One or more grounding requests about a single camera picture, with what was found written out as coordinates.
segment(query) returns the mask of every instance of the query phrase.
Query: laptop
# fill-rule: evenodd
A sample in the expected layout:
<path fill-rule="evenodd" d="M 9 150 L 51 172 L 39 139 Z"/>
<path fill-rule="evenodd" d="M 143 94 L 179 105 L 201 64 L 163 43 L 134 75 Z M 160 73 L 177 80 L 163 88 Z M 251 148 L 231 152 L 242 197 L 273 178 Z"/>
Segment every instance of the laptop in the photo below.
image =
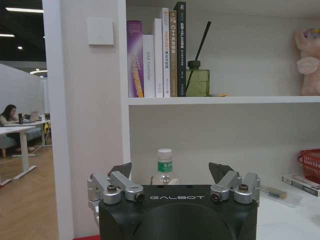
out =
<path fill-rule="evenodd" d="M 36 122 L 38 120 L 38 116 L 39 116 L 38 112 L 37 111 L 33 111 L 31 113 L 31 115 L 30 115 L 30 119 L 29 120 L 23 119 L 23 123 L 24 124 L 34 123 L 34 122 Z"/>

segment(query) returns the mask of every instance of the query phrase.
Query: reed diffuser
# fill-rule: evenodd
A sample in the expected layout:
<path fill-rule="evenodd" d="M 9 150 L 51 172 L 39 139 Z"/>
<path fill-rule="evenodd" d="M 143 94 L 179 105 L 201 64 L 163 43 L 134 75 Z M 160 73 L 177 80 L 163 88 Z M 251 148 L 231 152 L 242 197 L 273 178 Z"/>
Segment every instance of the reed diffuser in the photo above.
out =
<path fill-rule="evenodd" d="M 201 62 L 198 60 L 202 46 L 205 42 L 211 22 L 208 21 L 201 39 L 201 43 L 195 60 L 188 61 L 189 69 L 186 70 L 186 96 L 187 97 L 209 97 L 210 96 L 210 71 L 200 69 Z"/>

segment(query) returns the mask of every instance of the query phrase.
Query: book spine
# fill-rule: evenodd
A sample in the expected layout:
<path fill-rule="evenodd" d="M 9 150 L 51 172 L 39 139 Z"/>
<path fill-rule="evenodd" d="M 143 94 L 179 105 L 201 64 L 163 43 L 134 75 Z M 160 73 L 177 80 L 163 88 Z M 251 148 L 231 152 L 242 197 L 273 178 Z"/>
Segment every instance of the book spine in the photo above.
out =
<path fill-rule="evenodd" d="M 128 96 L 144 97 L 142 22 L 127 21 Z"/>
<path fill-rule="evenodd" d="M 163 78 L 163 50 L 162 50 L 162 20 L 154 19 L 154 77 L 155 77 L 155 97 L 164 97 L 164 78 Z"/>
<path fill-rule="evenodd" d="M 178 97 L 177 11 L 169 11 L 170 19 L 170 96 Z"/>
<path fill-rule="evenodd" d="M 154 36 L 143 35 L 143 87 L 144 97 L 154 98 L 155 92 L 155 50 Z"/>
<path fill-rule="evenodd" d="M 305 192 L 312 194 L 316 197 L 320 197 L 319 191 L 316 191 L 315 189 L 312 189 L 311 187 L 305 186 L 305 185 L 301 184 L 300 182 L 297 182 L 293 179 L 290 179 L 289 177 L 282 176 L 282 181 L 286 184 L 290 184 L 291 186 L 296 187 L 297 189 L 301 189 L 302 191 L 305 191 Z"/>
<path fill-rule="evenodd" d="M 169 8 L 161 9 L 162 57 L 163 57 L 163 96 L 170 97 L 170 37 Z"/>
<path fill-rule="evenodd" d="M 186 3 L 176 3 L 178 97 L 186 96 Z"/>

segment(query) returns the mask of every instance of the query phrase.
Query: ceiling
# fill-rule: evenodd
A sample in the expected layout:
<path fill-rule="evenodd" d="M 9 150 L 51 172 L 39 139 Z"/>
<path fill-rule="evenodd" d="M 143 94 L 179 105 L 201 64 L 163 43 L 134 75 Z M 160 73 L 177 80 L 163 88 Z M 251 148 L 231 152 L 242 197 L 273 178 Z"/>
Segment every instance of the ceiling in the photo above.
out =
<path fill-rule="evenodd" d="M 5 7 L 42 9 L 42 1 L 0 0 L 0 34 L 15 35 L 0 37 L 0 61 L 46 61 L 43 14 L 12 12 Z"/>

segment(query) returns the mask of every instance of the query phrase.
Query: red basket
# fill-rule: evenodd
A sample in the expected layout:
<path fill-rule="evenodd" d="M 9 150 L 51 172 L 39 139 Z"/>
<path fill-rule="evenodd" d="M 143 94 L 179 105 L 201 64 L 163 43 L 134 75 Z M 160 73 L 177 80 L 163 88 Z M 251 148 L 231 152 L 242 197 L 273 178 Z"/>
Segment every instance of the red basket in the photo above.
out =
<path fill-rule="evenodd" d="M 303 165 L 304 177 L 320 184 L 320 149 L 301 151 L 298 161 Z"/>

